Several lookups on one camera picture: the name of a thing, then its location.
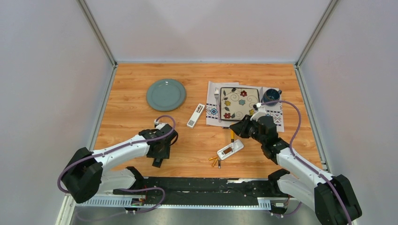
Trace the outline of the yellow handled screwdriver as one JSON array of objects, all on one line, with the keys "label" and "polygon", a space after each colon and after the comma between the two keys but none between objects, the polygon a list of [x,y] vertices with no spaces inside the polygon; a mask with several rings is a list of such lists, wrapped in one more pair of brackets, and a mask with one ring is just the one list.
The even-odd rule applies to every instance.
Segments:
[{"label": "yellow handled screwdriver", "polygon": [[235,134],[234,134],[233,130],[230,130],[230,140],[231,140],[231,143],[233,143],[235,141]]}]

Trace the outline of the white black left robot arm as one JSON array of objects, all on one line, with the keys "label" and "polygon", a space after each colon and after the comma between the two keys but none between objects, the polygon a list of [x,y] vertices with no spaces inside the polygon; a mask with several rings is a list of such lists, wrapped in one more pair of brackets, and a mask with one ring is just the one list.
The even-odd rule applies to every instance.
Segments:
[{"label": "white black left robot arm", "polygon": [[119,171],[112,169],[137,157],[154,159],[160,167],[168,159],[171,146],[178,133],[167,123],[159,123],[154,129],[140,131],[137,135],[114,146],[89,151],[78,149],[61,172],[57,182],[61,191],[72,195],[77,203],[84,203],[98,193],[127,189],[131,194],[143,190],[142,176],[135,168]]}]

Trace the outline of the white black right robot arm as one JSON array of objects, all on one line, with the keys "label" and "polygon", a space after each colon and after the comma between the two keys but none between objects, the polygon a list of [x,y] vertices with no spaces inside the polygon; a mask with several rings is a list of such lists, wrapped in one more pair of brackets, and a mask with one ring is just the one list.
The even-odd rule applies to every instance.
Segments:
[{"label": "white black right robot arm", "polygon": [[344,175],[335,176],[302,158],[289,143],[279,137],[269,116],[252,120],[246,115],[230,125],[240,138],[252,138],[261,144],[264,156],[280,165],[270,174],[268,191],[293,196],[311,208],[323,225],[348,225],[362,216],[352,185]]}]

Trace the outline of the long white remote control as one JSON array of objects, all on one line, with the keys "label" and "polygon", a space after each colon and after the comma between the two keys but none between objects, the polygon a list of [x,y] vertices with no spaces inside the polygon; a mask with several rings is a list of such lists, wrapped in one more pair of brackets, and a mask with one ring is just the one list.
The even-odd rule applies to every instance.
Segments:
[{"label": "long white remote control", "polygon": [[192,116],[190,117],[189,121],[187,122],[187,127],[189,128],[194,128],[195,125],[197,124],[200,116],[202,115],[203,111],[205,109],[205,105],[203,104],[198,104],[197,107],[195,108]]}]

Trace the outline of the short white remote control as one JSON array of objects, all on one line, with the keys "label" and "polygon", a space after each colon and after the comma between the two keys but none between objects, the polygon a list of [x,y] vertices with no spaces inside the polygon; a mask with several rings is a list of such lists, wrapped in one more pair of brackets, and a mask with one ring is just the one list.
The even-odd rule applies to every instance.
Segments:
[{"label": "short white remote control", "polygon": [[243,148],[244,148],[243,143],[240,140],[235,140],[234,142],[231,142],[227,146],[219,149],[217,151],[217,156],[220,160],[225,160],[230,156],[234,155],[235,153],[239,152]]}]

